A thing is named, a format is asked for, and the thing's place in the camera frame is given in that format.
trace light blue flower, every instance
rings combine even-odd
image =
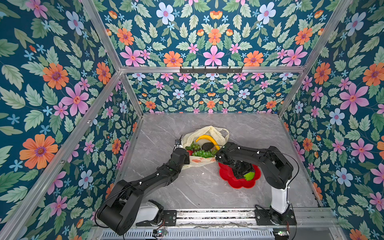
[[[210,20],[209,20],[209,15],[207,15],[207,16],[204,16],[204,19],[203,19],[203,21],[205,21],[205,23],[209,22],[209,21],[210,21]]]
[[[108,21],[108,23],[110,23],[112,21],[111,16],[104,15],[104,17],[105,17],[105,20]]]
[[[172,14],[175,15],[175,17],[179,17],[180,16],[180,12],[178,12],[177,10],[175,10]]]
[[[20,117],[16,117],[15,114],[12,114],[12,117],[7,117],[8,120],[12,121],[11,124],[14,125],[15,123],[20,123],[18,121],[18,119],[20,119]]]
[[[44,135],[46,135],[47,132],[50,132],[50,131],[51,131],[51,130],[49,129],[49,125],[47,125],[47,126],[41,125],[41,128],[42,128],[42,130],[40,130],[40,133],[44,133]]]
[[[57,9],[58,9],[60,12],[63,12],[63,11],[64,11],[63,6],[61,6],[59,3],[57,3]]]
[[[120,18],[121,21],[124,20],[124,17],[125,17],[124,15],[122,15],[121,13],[119,13],[119,18]]]
[[[312,18],[313,18],[313,13],[307,15],[307,19],[308,19],[308,20],[311,20]]]
[[[228,15],[227,16],[223,16],[223,19],[221,19],[221,21],[226,23],[228,21]]]
[[[37,51],[38,52],[41,52],[41,53],[44,53],[46,50],[44,49],[44,45],[39,45],[39,44],[36,44],[37,46]]]
[[[23,166],[22,166],[23,161],[20,161],[20,162],[19,162],[17,159],[15,159],[14,163],[15,163],[15,164],[12,164],[11,166],[9,166],[9,168],[14,168],[13,171],[17,172],[17,170],[18,170],[19,168],[23,168]]]
[[[24,55],[24,57],[26,57],[26,58],[28,58],[30,61],[32,60],[32,59],[35,59],[35,57],[33,56],[34,55],[34,53],[29,53],[27,50],[24,50],[24,52],[26,53],[25,55]]]

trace pink flower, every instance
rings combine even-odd
[[[319,108],[317,108],[316,106],[313,107],[313,109],[311,109],[311,116],[313,116],[314,118],[317,117],[319,115]]]
[[[212,63],[212,66],[214,66],[214,64],[216,63],[216,65],[221,65],[221,60],[219,58],[222,58],[224,56],[224,53],[223,52],[217,52],[217,47],[216,45],[213,45],[211,47],[211,53],[209,52],[205,52],[203,53],[204,57],[207,58],[207,60],[205,61],[204,65],[209,65]]]
[[[245,76],[247,76],[248,73],[236,73],[234,76],[233,76],[233,79],[237,79],[237,82],[240,82],[241,80],[245,80]]]
[[[188,79],[191,79],[192,76],[189,75],[189,73],[177,73],[179,75],[179,81],[188,82]]]
[[[191,89],[195,90],[196,89],[200,89],[200,86],[201,84],[199,84],[197,81],[195,81],[195,83],[191,83]]]
[[[381,194],[379,192],[376,193],[376,196],[373,193],[370,193],[369,196],[372,198],[369,201],[370,204],[376,205],[376,208],[379,211],[384,209],[384,199],[381,198]]]
[[[70,96],[70,98],[63,97],[61,102],[67,106],[72,105],[70,109],[71,116],[76,115],[77,109],[79,109],[80,113],[84,114],[88,110],[88,104],[84,101],[88,100],[89,94],[81,93],[81,87],[79,84],[74,86],[74,92],[69,87],[66,87],[65,91]]]
[[[313,96],[312,101],[316,100],[317,102],[320,102],[320,97],[324,96],[324,93],[321,92],[323,87],[315,87],[314,91],[311,93],[311,96]]]
[[[346,92],[340,93],[340,98],[343,100],[346,100],[343,102],[340,106],[341,110],[347,109],[349,107],[349,111],[352,115],[355,115],[355,113],[358,111],[358,106],[365,107],[369,104],[368,100],[366,98],[361,98],[364,94],[368,91],[368,86],[364,86],[359,88],[359,90],[356,92],[356,84],[351,83],[348,87],[349,94]]]
[[[239,49],[240,49],[240,47],[239,47],[239,44],[235,44],[235,45],[231,45],[231,48],[229,49],[229,51],[232,51],[232,54],[234,54],[234,53],[238,53],[239,52]]]
[[[354,149],[356,150],[353,150],[351,152],[351,155],[352,156],[357,156],[359,155],[359,160],[360,162],[364,162],[365,161],[365,157],[369,158],[369,159],[373,159],[373,155],[372,153],[368,152],[369,150],[372,150],[373,148],[373,145],[368,143],[366,145],[364,145],[364,140],[362,138],[360,138],[358,140],[358,144],[357,145],[356,143],[352,142],[351,143],[351,147],[353,147]]]
[[[63,119],[64,115],[68,115],[68,112],[66,111],[68,109],[68,106],[63,106],[62,102],[59,102],[59,106],[55,105],[53,108],[56,110],[55,116],[60,115],[60,118]]]
[[[173,79],[173,76],[172,76],[172,73],[162,73],[162,75],[160,76],[161,79],[166,79],[166,81],[168,82],[169,79]]]
[[[384,113],[384,104],[379,104],[378,107],[380,110],[377,111],[377,114],[383,114]]]
[[[87,155],[88,155],[89,152],[93,152],[93,147],[94,146],[95,146],[95,144],[92,144],[92,141],[85,142],[85,148],[83,149],[83,151],[86,151]]]
[[[252,79],[255,78],[256,81],[259,81],[260,78],[264,78],[264,73],[252,73],[253,76],[251,77]]]
[[[300,145],[299,144],[297,144],[295,146],[296,146],[296,151],[299,154],[301,161],[305,162],[305,158],[303,156],[303,154],[305,153],[305,150],[304,149],[300,149]]]
[[[80,80],[81,80],[81,82],[78,82],[78,84],[81,86],[81,90],[85,89],[86,91],[88,91],[88,88],[91,86],[88,83],[88,79],[84,80],[84,78],[81,78]]]
[[[77,144],[77,146],[74,148],[72,154],[70,155],[70,157],[68,158],[67,162],[72,162],[72,157],[78,157],[79,156],[79,153],[75,150],[79,149],[80,147],[80,144]]]
[[[107,100],[105,100],[105,102],[109,102],[109,101],[112,101],[112,96],[113,96],[113,93],[110,93]]]
[[[378,168],[379,168],[379,170],[377,170],[375,168],[371,169],[371,173],[373,173],[373,175],[378,176],[378,177],[375,177],[373,179],[373,182],[376,184],[380,184],[384,180],[384,165],[382,163],[380,163]]]
[[[159,88],[160,90],[163,89],[164,85],[163,85],[163,82],[159,82],[157,81],[157,83],[155,83],[156,85],[156,88]]]
[[[228,81],[227,83],[224,84],[224,89],[229,90],[229,89],[233,88],[232,85],[233,85],[233,83],[230,83],[230,82]]]
[[[188,0],[188,4],[192,6],[193,2],[197,3],[199,0]]]
[[[339,140],[335,139],[335,143],[332,143],[332,146],[334,147],[333,151],[341,154],[341,151],[345,150],[345,147],[343,147],[343,144],[344,144],[344,141],[339,142]]]
[[[268,85],[269,85],[268,80],[265,80],[264,82],[261,82],[260,87],[263,89],[263,88],[267,88]]]
[[[280,52],[277,53],[277,58],[283,59],[283,57],[287,56],[288,50],[282,49]]]
[[[144,60],[151,59],[149,56],[151,53],[147,53],[147,50],[140,50],[140,57],[144,57]]]
[[[288,57],[284,58],[281,62],[288,63],[287,66],[292,66],[293,64],[296,66],[300,65],[300,58],[303,58],[308,54],[307,52],[301,52],[302,50],[302,45],[300,45],[295,52],[292,49],[289,49],[287,52]]]
[[[135,50],[135,51],[133,51],[133,53],[132,53],[131,48],[128,47],[128,46],[125,46],[125,51],[126,51],[127,53],[125,53],[125,52],[121,52],[120,55],[121,55],[122,57],[124,57],[124,58],[127,58],[127,60],[125,60],[125,64],[126,64],[127,66],[130,66],[130,65],[132,65],[132,63],[133,63],[133,65],[134,65],[135,67],[138,67],[138,66],[139,66],[139,63],[140,63],[140,64],[145,63],[145,61],[144,61],[142,58],[139,58],[139,56],[140,56],[140,51],[139,51],[139,50]]]
[[[197,44],[193,45],[193,43],[191,43],[191,46],[189,46],[188,49],[189,49],[189,53],[196,53],[196,51],[199,50],[197,48]]]
[[[107,116],[111,118],[113,116],[113,109],[111,107],[106,108],[107,109]]]
[[[312,87],[312,77],[308,78],[308,76],[305,77],[305,80],[303,81],[303,91],[305,90],[308,92],[309,88]]]
[[[341,79],[341,83],[339,84],[339,87],[341,87],[340,88],[340,90],[342,91],[342,90],[348,90],[348,85],[350,85],[352,82],[349,80],[349,78],[347,77],[346,79]]]
[[[53,193],[53,191],[55,190],[55,185],[58,188],[63,187],[63,181],[61,181],[60,179],[62,179],[66,175],[66,173],[67,173],[66,171],[62,171],[59,173],[59,175],[57,175],[56,180],[52,183],[52,185],[48,189],[48,192],[47,192],[48,195],[51,195]]]
[[[50,215],[53,216],[56,214],[60,216],[61,210],[67,208],[67,204],[65,204],[65,201],[67,201],[67,197],[63,197],[63,199],[61,199],[61,196],[58,196],[57,202],[51,203],[52,212]]]
[[[43,18],[48,19],[45,14],[45,12],[48,11],[48,8],[44,5],[40,5],[40,3],[40,0],[29,0],[29,2],[26,2],[25,5],[33,10],[33,13],[37,18],[41,15]]]
[[[309,169],[311,172],[314,171],[314,168],[315,168],[315,166],[313,165],[313,163],[308,164],[308,169]]]

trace floral wallpaper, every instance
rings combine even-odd
[[[95,5],[126,66],[297,66],[306,61],[337,3],[111,0]]]
[[[77,0],[2,1],[0,26],[2,228],[114,69]],[[121,88],[111,93],[18,239],[85,239],[86,222],[111,188],[135,126]]]
[[[384,6],[352,5],[284,120],[323,204],[350,239],[373,240],[384,238]]]

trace green leaf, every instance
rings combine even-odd
[[[24,199],[28,192],[28,188],[24,186],[15,187],[12,190],[7,191],[7,194],[0,197],[0,201],[6,201],[6,203],[17,202]]]
[[[37,93],[29,84],[26,86],[25,96],[29,104],[32,106],[41,106],[43,99],[40,97],[40,94]]]
[[[5,79],[9,81],[10,84],[14,84],[19,90],[22,89],[23,75],[20,73],[20,70],[11,65],[3,65],[1,68],[1,73],[4,74]]]

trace black cable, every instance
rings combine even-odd
[[[102,202],[102,204],[100,204],[100,207],[101,207],[105,202],[107,202],[109,199],[111,199],[112,197],[114,197],[114,196],[116,196],[116,195],[118,195],[118,194],[120,194],[120,193],[122,193],[122,192],[124,192],[124,191],[127,191],[127,190],[128,190],[128,189],[123,189],[123,190],[121,190],[120,192],[118,192],[118,193],[116,193],[116,194],[114,194],[114,195],[108,197],[108,199],[106,199],[104,202]],[[93,227],[109,228],[109,227],[103,227],[103,226],[100,226],[100,225],[96,222],[97,212],[99,212],[100,207],[99,207],[99,208],[96,210],[96,212],[95,212],[94,222],[95,222],[96,225],[93,225]]]

